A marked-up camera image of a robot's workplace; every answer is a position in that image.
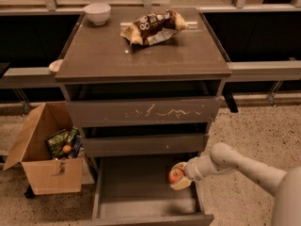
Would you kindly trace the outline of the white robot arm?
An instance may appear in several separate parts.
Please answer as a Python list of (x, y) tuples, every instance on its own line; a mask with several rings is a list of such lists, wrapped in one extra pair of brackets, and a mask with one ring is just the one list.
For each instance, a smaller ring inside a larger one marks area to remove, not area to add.
[(243, 156), (219, 142), (201, 156), (174, 165), (168, 175), (170, 186), (182, 190), (210, 175), (239, 171), (275, 197), (271, 226), (301, 226), (301, 168), (284, 171)]

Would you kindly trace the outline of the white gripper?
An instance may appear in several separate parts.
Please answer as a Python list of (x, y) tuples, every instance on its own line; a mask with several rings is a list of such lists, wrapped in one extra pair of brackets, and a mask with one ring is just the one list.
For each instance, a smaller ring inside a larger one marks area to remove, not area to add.
[(194, 157), (187, 162), (177, 163), (172, 169), (180, 169), (185, 172), (186, 176), (170, 185), (174, 190), (183, 190), (191, 185), (191, 181), (201, 181), (209, 175), (210, 158), (208, 156)]

